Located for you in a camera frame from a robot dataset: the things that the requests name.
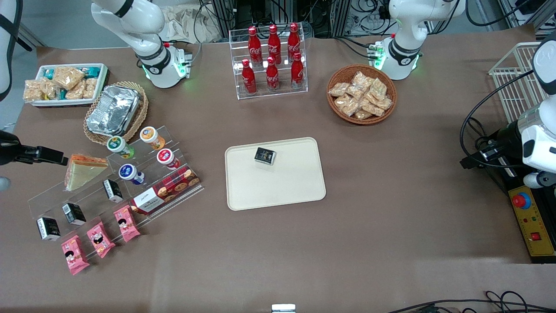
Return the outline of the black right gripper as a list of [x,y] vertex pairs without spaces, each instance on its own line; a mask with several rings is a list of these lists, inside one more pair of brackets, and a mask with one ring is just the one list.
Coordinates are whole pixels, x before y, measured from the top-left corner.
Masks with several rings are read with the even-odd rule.
[[11,162],[26,164],[51,163],[60,166],[67,166],[68,158],[64,157],[63,152],[54,149],[39,147],[39,157],[36,156],[38,149],[28,145],[23,145],[18,137],[4,130],[0,131],[0,165],[4,166]]

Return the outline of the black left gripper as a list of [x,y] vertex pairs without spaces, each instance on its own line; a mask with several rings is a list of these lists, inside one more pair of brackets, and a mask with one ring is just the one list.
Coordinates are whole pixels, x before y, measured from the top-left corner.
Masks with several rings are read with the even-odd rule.
[[463,169],[498,168],[498,158],[506,158],[510,163],[523,163],[521,138],[518,121],[513,121],[496,132],[496,143],[489,143],[479,149],[481,156],[467,156],[460,160],[460,165]]

